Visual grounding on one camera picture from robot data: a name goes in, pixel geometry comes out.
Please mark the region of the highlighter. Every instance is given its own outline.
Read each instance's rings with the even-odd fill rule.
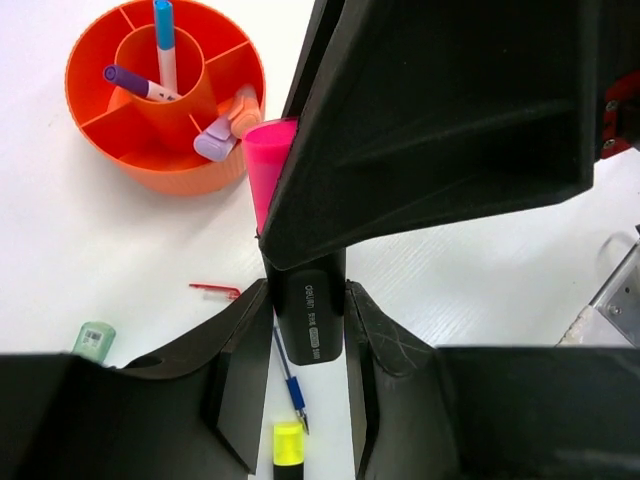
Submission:
[[[249,128],[262,121],[260,105],[251,85],[240,88],[231,108],[193,140],[193,149],[212,162],[223,162]]]
[[[273,478],[304,479],[304,432],[299,422],[273,427]]]
[[[262,122],[258,96],[251,85],[244,85],[236,92],[227,115],[231,133],[237,138],[242,138],[244,132]]]
[[[104,362],[116,337],[115,329],[104,322],[87,322],[80,328],[71,353],[96,363]]]
[[[242,137],[258,235],[297,125],[295,119],[266,122]],[[342,353],[346,250],[288,270],[278,270],[264,256],[263,261],[289,360],[296,365],[335,360]]]

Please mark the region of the pen holder compartment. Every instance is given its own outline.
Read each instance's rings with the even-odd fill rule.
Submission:
[[[172,3],[183,98],[152,102],[102,77],[116,63],[158,83],[153,2],[136,0],[105,13],[76,42],[67,63],[67,104],[87,140],[127,175],[161,193],[198,195],[245,172],[240,142],[216,163],[198,155],[193,140],[245,84],[255,88],[264,115],[264,71],[254,45],[227,17],[192,0]]]
[[[167,148],[193,150],[200,133],[193,118],[211,123],[218,115],[202,49],[186,31],[176,28],[176,71],[179,100],[155,102],[126,92],[140,114],[158,133]],[[155,27],[146,25],[127,35],[116,51],[115,63],[155,83],[160,83]]]

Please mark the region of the pink highlighter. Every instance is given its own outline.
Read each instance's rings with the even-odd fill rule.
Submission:
[[[297,119],[273,120],[247,130],[242,137],[258,234],[267,220],[271,197],[297,129]]]
[[[242,137],[258,234],[264,229],[297,129],[297,119],[275,120],[247,130]],[[289,360],[310,365],[338,358],[342,353],[346,249],[288,270],[276,269],[264,256],[263,260]]]

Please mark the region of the marker cap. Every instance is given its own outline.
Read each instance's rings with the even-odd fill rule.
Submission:
[[[242,137],[258,233],[264,227],[271,197],[297,129],[297,119],[274,120],[247,130]]]
[[[115,336],[115,329],[108,323],[87,322],[80,328],[72,353],[102,363]]]
[[[193,148],[212,162],[222,162],[229,156],[237,141],[229,131],[229,119],[223,115],[195,138]]]
[[[103,72],[106,81],[129,90],[136,95],[145,98],[149,93],[149,82],[126,68],[119,65],[109,65]]]
[[[304,430],[300,422],[273,427],[273,464],[290,467],[304,463]]]
[[[236,92],[228,115],[231,121],[231,133],[238,138],[241,138],[248,129],[262,122],[256,91],[251,85],[244,85]]]
[[[156,42],[162,50],[169,50],[176,44],[173,31],[173,5],[168,0],[154,0],[153,16],[156,24]]]

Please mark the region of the purple marker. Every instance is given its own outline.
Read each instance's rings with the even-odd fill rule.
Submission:
[[[142,78],[140,75],[136,75],[118,65],[109,65],[105,68],[104,79],[139,97],[155,100],[156,102],[171,102],[182,98],[176,92],[164,88],[151,80]]]
[[[193,141],[193,148],[207,160],[222,162],[238,139],[231,134],[227,114],[219,116],[207,129]]]

